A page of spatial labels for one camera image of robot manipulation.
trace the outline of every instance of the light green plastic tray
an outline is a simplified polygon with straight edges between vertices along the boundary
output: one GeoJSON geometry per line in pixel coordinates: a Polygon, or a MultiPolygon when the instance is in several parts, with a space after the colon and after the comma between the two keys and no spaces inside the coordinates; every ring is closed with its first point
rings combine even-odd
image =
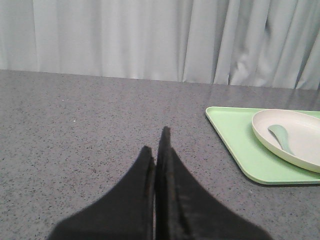
{"type": "MultiPolygon", "coordinates": [[[[295,166],[265,148],[252,130],[252,117],[261,108],[212,106],[205,110],[243,173],[266,185],[319,184],[320,173],[295,166]]],[[[299,111],[320,118],[320,111],[299,111]]]]}

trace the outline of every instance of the table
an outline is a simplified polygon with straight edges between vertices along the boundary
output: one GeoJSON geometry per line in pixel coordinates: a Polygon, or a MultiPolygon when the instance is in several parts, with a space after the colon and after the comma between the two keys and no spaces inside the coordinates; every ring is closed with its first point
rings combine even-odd
{"type": "Polygon", "coordinates": [[[108,192],[164,126],[209,193],[275,240],[320,236],[320,186],[240,171],[206,107],[320,110],[315,90],[0,70],[0,239],[40,240],[108,192]]]}

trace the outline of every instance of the white oval plate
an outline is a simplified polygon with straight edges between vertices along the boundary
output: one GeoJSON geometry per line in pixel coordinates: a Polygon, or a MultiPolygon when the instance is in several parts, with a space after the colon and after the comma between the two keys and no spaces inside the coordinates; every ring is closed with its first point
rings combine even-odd
{"type": "Polygon", "coordinates": [[[320,119],[300,112],[267,109],[252,118],[252,129],[271,152],[303,169],[320,173],[320,119]],[[283,151],[268,127],[282,125],[288,133],[288,145],[294,155],[283,151]]]}

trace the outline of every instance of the gray countertop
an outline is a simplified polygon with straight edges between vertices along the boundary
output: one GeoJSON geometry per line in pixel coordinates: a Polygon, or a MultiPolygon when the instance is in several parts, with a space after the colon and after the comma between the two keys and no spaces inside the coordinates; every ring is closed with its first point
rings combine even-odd
{"type": "Polygon", "coordinates": [[[320,93],[0,70],[0,239],[44,239],[126,173],[164,126],[194,177],[275,240],[320,236],[320,186],[264,186],[239,169],[210,106],[320,110],[320,93]]]}

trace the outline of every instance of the curtain fold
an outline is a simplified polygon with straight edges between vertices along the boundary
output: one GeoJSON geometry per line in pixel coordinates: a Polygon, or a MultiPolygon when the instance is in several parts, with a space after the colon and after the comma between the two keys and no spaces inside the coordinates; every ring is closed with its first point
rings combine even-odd
{"type": "Polygon", "coordinates": [[[0,69],[318,89],[318,0],[0,0],[0,69]]]}

